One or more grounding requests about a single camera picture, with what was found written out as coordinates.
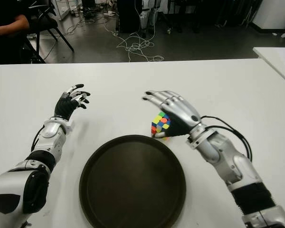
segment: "chair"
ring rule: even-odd
[[[37,53],[37,51],[33,48],[32,44],[30,43],[28,38],[24,39],[24,44],[30,49],[32,54],[39,60],[39,63],[45,63],[43,58]]]
[[[39,55],[40,32],[48,31],[49,34],[57,41],[57,38],[51,32],[51,29],[56,30],[72,52],[74,52],[73,47],[59,31],[57,21],[51,18],[49,13],[56,15],[50,0],[36,0],[28,7],[27,17],[30,25],[28,34],[36,33],[37,35],[36,53]]]

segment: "wall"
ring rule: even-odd
[[[285,0],[263,0],[253,23],[261,29],[285,29]]]

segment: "white table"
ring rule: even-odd
[[[285,81],[261,59],[0,66],[0,174],[28,156],[61,93],[78,83],[92,93],[90,104],[72,116],[76,127],[52,173],[46,206],[28,220],[33,228],[90,227],[78,199],[83,166],[110,139],[151,134],[159,110],[141,99],[148,89],[181,93],[200,114],[221,117],[243,133],[255,168],[285,209]],[[224,133],[244,152],[237,138]],[[175,227],[244,228],[225,184],[186,138],[165,142],[187,183]]]
[[[253,50],[285,79],[285,47],[254,47]]]

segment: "rubik's cube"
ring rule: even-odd
[[[151,133],[154,135],[155,133],[163,132],[168,129],[170,126],[171,120],[169,116],[164,113],[160,112],[155,119],[152,121],[151,125]]]

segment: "robotic arm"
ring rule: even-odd
[[[171,118],[165,131],[155,138],[189,134],[188,144],[218,172],[241,208],[247,228],[285,228],[285,211],[277,206],[250,160],[225,136],[202,123],[199,113],[172,91],[148,91],[148,100]]]
[[[66,135],[72,131],[69,119],[78,107],[86,109],[83,102],[89,103],[88,92],[75,91],[83,86],[72,86],[62,94],[54,117],[37,133],[31,154],[0,175],[0,228],[24,228],[30,215],[45,205],[50,175],[60,160]]]

